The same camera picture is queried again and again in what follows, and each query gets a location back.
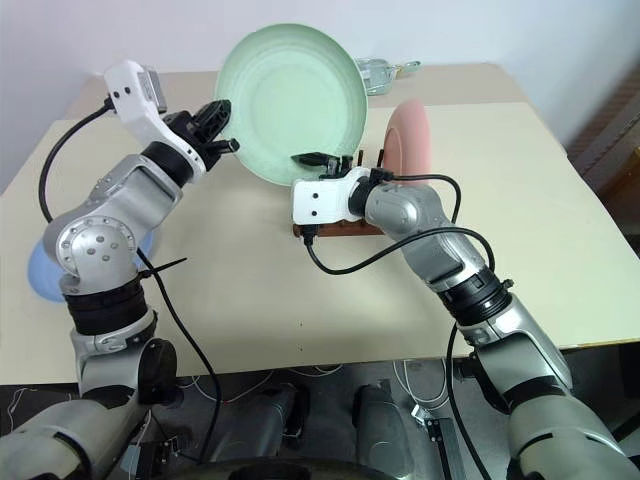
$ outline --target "metal bracket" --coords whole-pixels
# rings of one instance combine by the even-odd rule
[[[446,480],[466,480],[460,445],[456,436],[453,420],[450,418],[435,418],[424,407],[416,405],[411,416],[418,425],[426,431],[429,439],[438,447],[440,464]]]

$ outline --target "blue plate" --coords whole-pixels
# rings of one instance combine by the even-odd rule
[[[153,232],[149,232],[140,244],[142,252],[147,257],[150,256],[152,245]],[[136,257],[135,263],[138,268],[141,268],[142,261],[138,257]],[[49,258],[44,251],[42,240],[39,240],[33,248],[33,252],[31,252],[31,258],[29,258],[29,265],[27,267],[27,277],[29,278],[31,288],[42,298],[51,300],[52,302],[64,302],[64,297],[58,285],[60,277],[62,277],[64,273],[65,271],[62,267]]]

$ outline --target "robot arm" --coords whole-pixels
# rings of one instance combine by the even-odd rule
[[[55,218],[43,243],[66,271],[60,288],[75,328],[71,340],[81,399],[54,405],[0,438],[3,478],[103,478],[149,407],[175,389],[176,353],[154,338],[134,264],[144,236],[235,140],[214,141],[231,105],[166,115],[155,72],[124,62],[105,74],[120,120],[146,148],[102,177],[87,200]]]
[[[385,178],[380,170],[357,167],[343,178],[298,181],[292,191],[294,222],[365,218],[396,241],[452,226],[431,187],[401,186]],[[511,282],[500,282],[466,236],[421,238],[402,247],[402,253],[474,347],[485,397],[510,414],[510,478],[640,478],[608,429],[571,395],[564,358],[508,291]]]

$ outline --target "table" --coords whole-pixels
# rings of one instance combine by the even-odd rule
[[[458,75],[473,90],[470,72],[473,68]],[[193,83],[189,75],[196,74],[187,74],[185,85]],[[180,90],[179,78],[172,82],[171,110],[171,97]],[[442,83],[446,90],[455,81]],[[396,87],[399,101],[403,87]],[[90,90],[91,84],[81,97],[90,99]],[[455,177],[463,189],[458,223],[491,242],[498,275],[515,280],[513,291],[558,345],[640,338],[640,262],[534,109],[521,96],[499,101],[494,93],[474,102],[467,91],[461,95],[467,103],[456,103],[449,92],[443,96],[450,104],[426,107],[433,171]],[[432,97],[437,92],[422,98],[429,103]],[[178,99],[176,108],[190,101]],[[371,101],[362,141],[365,164],[375,161],[393,110],[384,101]],[[67,116],[82,114],[86,103],[72,105]],[[30,252],[45,228],[37,204],[39,170],[72,123],[54,122],[0,198],[3,384],[75,381],[66,306],[38,297],[26,278]],[[140,150],[114,117],[83,129],[52,169],[54,215],[83,201],[97,177]],[[434,187],[451,209],[447,186]],[[163,277],[217,371],[444,355],[452,319],[401,254],[353,275],[325,275],[293,237],[290,215],[288,188],[260,180],[228,156],[197,186],[185,188],[183,201],[159,228],[153,259],[160,264],[189,258]],[[389,244],[381,236],[320,238],[316,250],[328,266],[340,267]],[[160,316],[157,335],[171,340],[178,352],[178,373],[204,373],[155,284],[149,280],[144,286],[147,302]],[[467,351],[464,342],[456,343],[456,354]]]

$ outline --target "floor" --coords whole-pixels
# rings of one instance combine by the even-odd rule
[[[574,393],[587,403],[610,428],[615,428],[622,421],[640,410],[639,400],[626,399],[622,392],[616,347],[600,347],[578,350],[566,355],[574,376]],[[442,382],[442,364],[440,361],[412,361],[408,363],[411,386],[416,395],[431,397],[437,395]],[[301,369],[303,372],[314,372]],[[246,390],[263,379],[269,372],[251,372],[243,374],[222,375],[221,383],[225,398]],[[392,394],[400,406],[405,428],[409,436],[412,454],[416,464],[416,479],[443,478],[440,470],[438,453],[435,445],[429,441],[424,430],[419,428],[410,416],[413,402],[400,388],[390,362],[345,365],[336,373],[319,378],[309,378],[290,370],[278,370],[269,383],[291,382],[306,385],[311,392],[311,412],[306,433],[299,449],[283,448],[282,456],[325,457],[342,460],[353,460],[355,456],[355,429],[351,424],[351,404],[353,395],[361,385],[389,379]],[[185,384],[190,379],[183,379]],[[199,382],[205,392],[212,393],[213,387],[209,378]],[[0,387],[1,433],[7,433],[9,421],[7,406],[16,386]],[[66,393],[46,391],[38,387],[38,391],[27,390],[22,394],[20,403],[13,412],[15,425],[19,425],[47,405],[64,401]],[[492,478],[505,478],[508,462],[507,417],[494,411],[484,401],[479,387],[474,380],[454,382],[456,399],[463,420],[467,426],[476,448],[483,459]],[[213,402],[203,397],[193,386],[185,388],[184,401],[173,409],[154,407],[154,414],[169,435],[182,433],[189,438],[184,453],[196,456],[200,442],[208,425]],[[229,425],[241,415],[243,405],[248,396],[235,403],[224,405],[219,424],[214,435],[214,444]],[[451,416],[449,405],[437,410],[434,414],[443,417]],[[160,432],[151,423],[145,435],[145,441],[160,440]],[[464,468],[469,479],[480,478],[471,458],[459,440]],[[622,442],[628,455],[640,454],[640,433],[636,431]],[[185,458],[172,458],[168,471],[179,471],[192,465]],[[115,469],[109,477],[112,480],[127,478],[127,473]]]

